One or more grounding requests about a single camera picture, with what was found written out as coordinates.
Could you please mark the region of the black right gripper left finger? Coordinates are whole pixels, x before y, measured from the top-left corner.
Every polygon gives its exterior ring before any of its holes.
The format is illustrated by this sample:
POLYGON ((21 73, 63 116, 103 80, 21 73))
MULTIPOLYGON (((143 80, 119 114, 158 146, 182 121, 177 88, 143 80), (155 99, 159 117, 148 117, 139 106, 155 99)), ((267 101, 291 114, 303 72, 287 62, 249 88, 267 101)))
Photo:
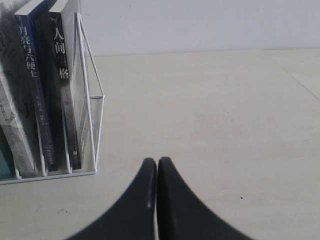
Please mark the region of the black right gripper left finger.
POLYGON ((154 240, 157 165, 145 158, 120 198, 70 240, 154 240))

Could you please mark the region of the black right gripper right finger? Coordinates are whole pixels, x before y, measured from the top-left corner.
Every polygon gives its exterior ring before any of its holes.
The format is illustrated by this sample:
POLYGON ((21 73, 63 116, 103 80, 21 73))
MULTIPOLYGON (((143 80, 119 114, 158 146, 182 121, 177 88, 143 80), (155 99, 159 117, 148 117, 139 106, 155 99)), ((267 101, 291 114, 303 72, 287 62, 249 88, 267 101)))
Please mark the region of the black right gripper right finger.
POLYGON ((212 212, 190 189, 172 159, 158 162, 156 215, 160 240, 250 240, 212 212))

